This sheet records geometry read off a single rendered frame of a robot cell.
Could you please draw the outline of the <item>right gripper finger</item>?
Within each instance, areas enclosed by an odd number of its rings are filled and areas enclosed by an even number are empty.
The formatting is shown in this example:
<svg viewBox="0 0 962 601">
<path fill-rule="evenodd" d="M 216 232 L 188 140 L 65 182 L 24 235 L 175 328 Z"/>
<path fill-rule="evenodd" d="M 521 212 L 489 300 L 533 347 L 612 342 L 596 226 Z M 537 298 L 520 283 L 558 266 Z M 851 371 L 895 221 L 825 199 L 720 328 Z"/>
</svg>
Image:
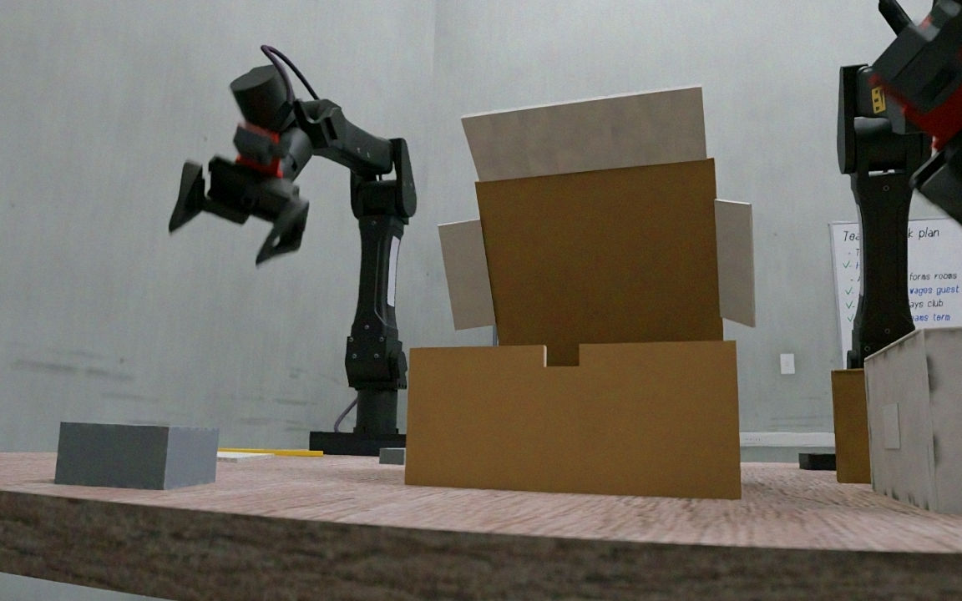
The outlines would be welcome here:
<svg viewBox="0 0 962 601">
<path fill-rule="evenodd" d="M 174 230 L 203 210 L 204 161 L 185 159 L 180 190 L 169 218 L 169 229 Z"/>
<path fill-rule="evenodd" d="M 263 261 L 268 256 L 298 250 L 302 235 L 304 235 L 306 209 L 308 209 L 308 202 L 297 197 L 297 195 L 289 195 L 278 216 L 272 221 L 262 243 L 257 247 L 256 263 Z M 278 235 L 280 235 L 279 239 L 272 242 Z"/>
</svg>

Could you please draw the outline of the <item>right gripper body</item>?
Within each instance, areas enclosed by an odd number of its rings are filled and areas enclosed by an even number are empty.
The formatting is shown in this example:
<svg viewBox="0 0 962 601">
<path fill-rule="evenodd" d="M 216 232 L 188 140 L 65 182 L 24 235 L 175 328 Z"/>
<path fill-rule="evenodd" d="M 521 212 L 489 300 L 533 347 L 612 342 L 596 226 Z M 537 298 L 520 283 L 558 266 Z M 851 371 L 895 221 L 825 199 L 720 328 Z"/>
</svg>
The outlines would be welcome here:
<svg viewBox="0 0 962 601">
<path fill-rule="evenodd" d="M 308 197 L 298 194 L 301 186 L 295 181 L 298 169 L 291 166 L 293 161 L 290 153 L 285 159 L 272 154 L 270 163 L 242 153 L 235 159 L 228 154 L 214 153 L 209 159 L 209 193 L 205 192 L 203 174 L 203 210 L 243 224 L 251 215 L 274 221 L 290 194 L 304 199 L 309 208 Z"/>
</svg>

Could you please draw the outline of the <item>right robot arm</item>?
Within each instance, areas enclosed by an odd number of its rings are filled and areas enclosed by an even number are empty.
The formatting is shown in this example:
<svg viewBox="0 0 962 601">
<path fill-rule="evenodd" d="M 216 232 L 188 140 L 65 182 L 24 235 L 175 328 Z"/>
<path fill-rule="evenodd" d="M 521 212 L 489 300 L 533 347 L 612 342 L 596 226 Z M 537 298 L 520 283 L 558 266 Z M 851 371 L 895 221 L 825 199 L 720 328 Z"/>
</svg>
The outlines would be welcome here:
<svg viewBox="0 0 962 601">
<path fill-rule="evenodd" d="M 285 159 L 290 153 L 297 176 L 313 155 L 351 169 L 352 213 L 362 232 L 357 311 L 345 350 L 348 387 L 357 391 L 356 427 L 352 432 L 310 432 L 309 438 L 405 442 L 406 434 L 398 434 L 394 389 L 408 385 L 396 321 L 398 250 L 418 208 L 408 142 L 364 132 L 345 118 L 340 105 L 328 98 L 305 102 L 293 85 L 294 109 L 279 128 L 279 139 L 272 138 L 263 127 L 286 100 L 282 79 L 276 66 L 267 64 L 230 83 L 251 123 L 238 119 L 232 134 L 238 152 L 268 163 L 272 154 Z M 378 181 L 378 176 L 392 174 L 394 165 L 397 181 Z"/>
</svg>

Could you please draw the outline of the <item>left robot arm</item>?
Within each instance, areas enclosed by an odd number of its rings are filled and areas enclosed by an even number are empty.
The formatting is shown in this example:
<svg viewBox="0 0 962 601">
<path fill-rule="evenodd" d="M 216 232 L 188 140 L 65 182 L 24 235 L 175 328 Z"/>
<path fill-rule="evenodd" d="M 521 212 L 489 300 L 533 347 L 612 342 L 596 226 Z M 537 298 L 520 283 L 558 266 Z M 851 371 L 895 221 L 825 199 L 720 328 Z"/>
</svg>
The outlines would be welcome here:
<svg viewBox="0 0 962 601">
<path fill-rule="evenodd" d="M 872 66 L 840 68 L 838 166 L 851 178 L 860 254 L 858 311 L 847 369 L 865 368 L 865 358 L 915 331 L 908 288 L 913 197 L 908 181 L 931 159 L 932 141 L 866 83 L 871 80 L 920 118 L 936 113 L 959 90 L 962 65 L 952 56 L 957 51 L 962 56 L 962 0 L 939 0 L 923 22 L 928 24 L 924 32 L 906 27 Z"/>
</svg>

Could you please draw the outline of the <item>white box with tan tape band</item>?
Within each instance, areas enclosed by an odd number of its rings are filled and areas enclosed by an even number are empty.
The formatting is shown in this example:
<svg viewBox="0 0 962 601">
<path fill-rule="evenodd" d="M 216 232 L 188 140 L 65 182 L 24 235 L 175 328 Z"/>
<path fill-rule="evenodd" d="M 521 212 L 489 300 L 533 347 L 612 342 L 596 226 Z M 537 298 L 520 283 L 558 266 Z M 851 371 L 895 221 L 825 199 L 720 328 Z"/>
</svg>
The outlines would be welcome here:
<svg viewBox="0 0 962 601">
<path fill-rule="evenodd" d="M 865 358 L 871 486 L 962 514 L 962 325 L 910 332 Z"/>
</svg>

